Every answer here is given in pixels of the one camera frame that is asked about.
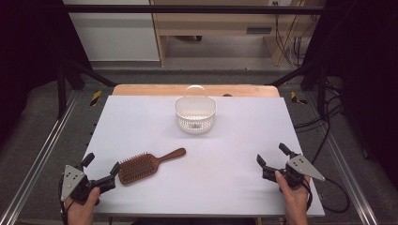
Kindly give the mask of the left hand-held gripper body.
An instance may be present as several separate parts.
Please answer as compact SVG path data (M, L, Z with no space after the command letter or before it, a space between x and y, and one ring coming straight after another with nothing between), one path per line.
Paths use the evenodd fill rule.
M93 188L99 188L100 194L115 188L115 177L110 174L99 179L89 180L82 169L67 165L62 179L60 201L68 197L79 203L85 203Z

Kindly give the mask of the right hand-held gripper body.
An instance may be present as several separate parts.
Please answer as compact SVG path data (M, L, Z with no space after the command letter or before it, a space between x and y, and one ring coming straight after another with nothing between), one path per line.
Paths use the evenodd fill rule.
M275 173L279 172L291 188L302 184L306 176L320 181L326 180L326 177L303 155L292 157L286 162L285 168L279 170L269 167L262 160L262 170L262 177L272 182L277 182Z

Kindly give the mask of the brown wooden hairbrush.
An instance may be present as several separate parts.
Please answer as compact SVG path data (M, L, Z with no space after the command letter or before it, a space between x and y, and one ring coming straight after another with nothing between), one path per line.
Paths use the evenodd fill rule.
M149 153L143 153L134 157L124 159L120 162L118 177L120 183L129 185L141 179L145 179L157 172L164 161L180 158L186 155L185 148L168 153L162 157L155 157Z

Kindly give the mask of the white plastic basket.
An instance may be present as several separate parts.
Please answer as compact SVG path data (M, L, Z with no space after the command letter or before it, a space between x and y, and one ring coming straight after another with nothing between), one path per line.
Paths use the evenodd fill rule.
M175 100L174 109L179 128L192 135L210 131L214 125L217 101L202 85L190 85Z

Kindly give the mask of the person's left hand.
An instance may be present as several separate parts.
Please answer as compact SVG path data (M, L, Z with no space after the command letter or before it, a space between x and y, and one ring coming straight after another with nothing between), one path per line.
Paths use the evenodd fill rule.
M67 208L69 225L93 225L94 208L100 198L100 189L94 187L84 204L75 202L71 197L64 201Z

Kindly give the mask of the person's right hand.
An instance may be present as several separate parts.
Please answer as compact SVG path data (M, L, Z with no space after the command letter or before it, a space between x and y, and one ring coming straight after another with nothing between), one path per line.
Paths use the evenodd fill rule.
M284 214L288 225L308 225L307 200L308 190L303 186L288 186L280 172L275 173L276 181L284 197Z

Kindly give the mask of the yellow black floor tape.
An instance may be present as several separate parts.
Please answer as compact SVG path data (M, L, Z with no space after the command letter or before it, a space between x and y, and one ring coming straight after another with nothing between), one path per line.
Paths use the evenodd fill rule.
M93 97L92 97L92 99L91 99L91 101L90 101L89 106L95 106L95 105L97 104L99 98L100 98L100 95L101 95L101 91L100 91L100 90L97 90L97 91L94 93L94 95L93 95Z
M306 105L308 104L307 100L305 99L298 99L297 95L295 92L291 92L291 102L301 104L301 105Z

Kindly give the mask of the black curtain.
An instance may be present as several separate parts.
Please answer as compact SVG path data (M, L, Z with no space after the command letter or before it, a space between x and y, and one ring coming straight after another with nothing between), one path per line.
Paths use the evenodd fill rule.
M398 188L398 0L326 0L306 59L331 31L327 74L343 82L343 104L364 148Z
M0 0L0 142L13 130L28 93L74 61L90 68L64 0Z

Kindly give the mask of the white cabinet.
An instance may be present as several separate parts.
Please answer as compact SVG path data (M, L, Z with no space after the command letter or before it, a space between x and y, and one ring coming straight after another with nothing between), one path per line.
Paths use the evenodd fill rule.
M70 13L91 62L159 61L150 13Z

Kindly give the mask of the light wooden desk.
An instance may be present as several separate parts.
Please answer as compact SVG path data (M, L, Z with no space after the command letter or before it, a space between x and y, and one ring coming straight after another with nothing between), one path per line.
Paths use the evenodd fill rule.
M323 7L326 0L149 0L152 6ZM158 38L171 36L258 36L273 64L283 61L289 39L309 37L316 28L310 15L155 13Z

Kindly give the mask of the aluminium floor rail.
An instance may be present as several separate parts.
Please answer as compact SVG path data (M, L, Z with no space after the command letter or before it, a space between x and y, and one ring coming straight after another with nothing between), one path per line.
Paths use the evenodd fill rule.
M29 198L38 178L49 158L62 131L69 120L71 113L73 112L76 101L80 96L80 91L72 91L67 101L67 107L63 115L57 119L52 127L52 130L45 143L42 145L38 155L35 158L29 172L25 176L22 184L18 191L14 195L12 201L8 205L7 209L0 217L0 225L14 225L19 214L21 213L27 199Z
M328 144L331 157L344 182L347 194L360 217L362 225L379 225L372 207L368 203L359 182L346 162L331 131L327 131L325 127L322 127L322 131L325 133L326 143Z

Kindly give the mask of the black metal frame strut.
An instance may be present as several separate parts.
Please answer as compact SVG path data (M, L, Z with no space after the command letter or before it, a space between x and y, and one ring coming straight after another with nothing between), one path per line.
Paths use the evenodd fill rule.
M57 92L58 92L58 115L60 119L67 111L67 93L66 82L69 82L73 90L82 90L85 86L81 75L85 74L94 80L105 84L109 87L116 87L117 83L112 82L105 77L99 75L92 68L84 67L75 61L66 61L62 63L56 71Z
M323 60L312 60L309 63L293 70L292 72L284 75L280 79L271 82L270 85L279 87L298 75L303 75L304 78L300 84L303 91L311 91L317 85L317 102L316 110L323 120L326 119L326 80L327 80L327 63Z

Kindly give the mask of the black horizontal frame bar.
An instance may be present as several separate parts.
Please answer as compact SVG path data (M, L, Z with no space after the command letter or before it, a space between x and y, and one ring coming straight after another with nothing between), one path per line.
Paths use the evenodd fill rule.
M145 6L145 5L64 5L73 13L197 13L197 14L298 14L320 15L323 7L240 7L240 6Z

